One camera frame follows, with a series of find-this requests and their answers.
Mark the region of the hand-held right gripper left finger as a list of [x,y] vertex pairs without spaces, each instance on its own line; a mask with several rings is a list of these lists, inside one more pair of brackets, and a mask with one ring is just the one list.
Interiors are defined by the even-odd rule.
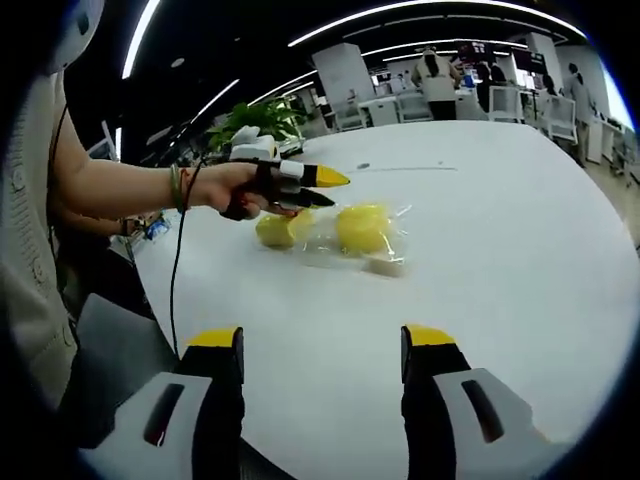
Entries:
[[100,479],[237,479],[245,415],[244,336],[204,331],[172,372],[161,372],[115,412],[114,426],[80,452]]

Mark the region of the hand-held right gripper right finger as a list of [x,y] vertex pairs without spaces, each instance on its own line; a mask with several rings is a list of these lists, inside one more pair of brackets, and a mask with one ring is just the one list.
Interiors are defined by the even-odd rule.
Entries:
[[539,479],[566,447],[534,425],[531,406],[455,340],[426,326],[401,329],[401,414],[411,479]]

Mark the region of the person's left hand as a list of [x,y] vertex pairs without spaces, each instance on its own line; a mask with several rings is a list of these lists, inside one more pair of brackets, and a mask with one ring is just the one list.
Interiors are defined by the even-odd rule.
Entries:
[[261,196],[269,204],[275,204],[278,200],[280,189],[272,173],[273,164],[264,160],[256,160],[254,164],[256,172],[253,178],[231,190],[229,204],[226,210],[221,213],[224,218],[234,221],[250,218],[250,211],[246,207],[245,200],[248,193]]

